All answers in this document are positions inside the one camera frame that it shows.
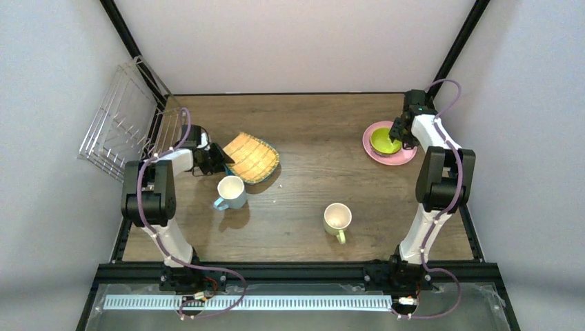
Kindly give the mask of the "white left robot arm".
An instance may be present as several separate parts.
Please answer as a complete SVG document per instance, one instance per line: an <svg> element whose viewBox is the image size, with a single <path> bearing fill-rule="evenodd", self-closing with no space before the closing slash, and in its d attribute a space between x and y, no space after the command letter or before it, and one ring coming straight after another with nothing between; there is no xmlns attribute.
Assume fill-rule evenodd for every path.
<svg viewBox="0 0 585 331"><path fill-rule="evenodd" d="M208 176L227 170L231 158L201 126L183 125L182 137L159 157L129 161L123 169L121 213L147 233L171 268L196 265L199 257L175 219L175 177L183 172Z"/></svg>

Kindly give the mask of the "metal wire dish rack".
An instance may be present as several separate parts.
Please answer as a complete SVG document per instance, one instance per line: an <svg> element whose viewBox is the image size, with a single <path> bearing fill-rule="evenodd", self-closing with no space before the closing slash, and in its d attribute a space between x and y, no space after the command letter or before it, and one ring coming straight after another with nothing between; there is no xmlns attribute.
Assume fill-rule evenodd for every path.
<svg viewBox="0 0 585 331"><path fill-rule="evenodd" d="M125 164L176 145L186 125L181 104L143 56L117 66L81 142L79 158L118 182Z"/></svg>

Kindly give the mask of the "light blue mug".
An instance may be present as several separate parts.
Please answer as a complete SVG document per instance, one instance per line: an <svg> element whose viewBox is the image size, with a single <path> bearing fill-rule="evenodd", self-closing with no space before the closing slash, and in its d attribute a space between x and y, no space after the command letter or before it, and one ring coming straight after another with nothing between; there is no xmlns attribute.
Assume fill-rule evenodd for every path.
<svg viewBox="0 0 585 331"><path fill-rule="evenodd" d="M217 192L219 197L213 203L213 208L218 211L240 209L247 202L244 182L238 176L224 177L217 184Z"/></svg>

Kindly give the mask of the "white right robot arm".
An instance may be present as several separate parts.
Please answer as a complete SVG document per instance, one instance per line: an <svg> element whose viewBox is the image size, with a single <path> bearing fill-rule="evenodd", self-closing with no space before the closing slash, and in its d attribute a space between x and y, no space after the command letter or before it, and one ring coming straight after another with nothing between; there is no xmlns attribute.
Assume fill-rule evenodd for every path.
<svg viewBox="0 0 585 331"><path fill-rule="evenodd" d="M240 132L267 141L280 163L246 188L240 210L218 212L218 174L194 195L203 214L197 245L205 259L232 262L387 259L411 226L418 201L447 206L456 180L441 179L422 154L405 165L372 160L361 142L390 120L401 94L303 94L196 98L197 121L228 143Z"/></svg>

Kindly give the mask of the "lime green bowl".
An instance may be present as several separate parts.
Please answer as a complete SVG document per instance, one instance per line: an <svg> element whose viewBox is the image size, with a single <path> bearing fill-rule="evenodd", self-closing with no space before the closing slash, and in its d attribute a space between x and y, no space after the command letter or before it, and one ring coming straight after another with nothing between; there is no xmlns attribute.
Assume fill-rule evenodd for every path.
<svg viewBox="0 0 585 331"><path fill-rule="evenodd" d="M373 152L382 157L398 153L402 148L402 142L390 137L390 128L377 128L370 134L370 147Z"/></svg>

